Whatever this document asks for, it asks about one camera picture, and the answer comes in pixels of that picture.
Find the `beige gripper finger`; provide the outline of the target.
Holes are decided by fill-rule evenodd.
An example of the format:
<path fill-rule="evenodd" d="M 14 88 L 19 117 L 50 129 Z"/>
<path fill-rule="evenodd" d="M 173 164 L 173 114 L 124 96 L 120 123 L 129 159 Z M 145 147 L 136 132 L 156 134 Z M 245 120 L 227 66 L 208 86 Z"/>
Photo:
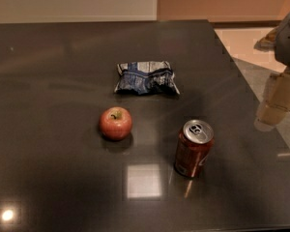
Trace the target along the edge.
<path fill-rule="evenodd" d="M 276 126 L 290 112 L 290 67 L 271 73 L 257 112 L 256 126 Z"/>
<path fill-rule="evenodd" d="M 265 37 L 263 37 L 259 44 L 261 47 L 274 47 L 276 44 L 277 28 L 272 29 Z"/>

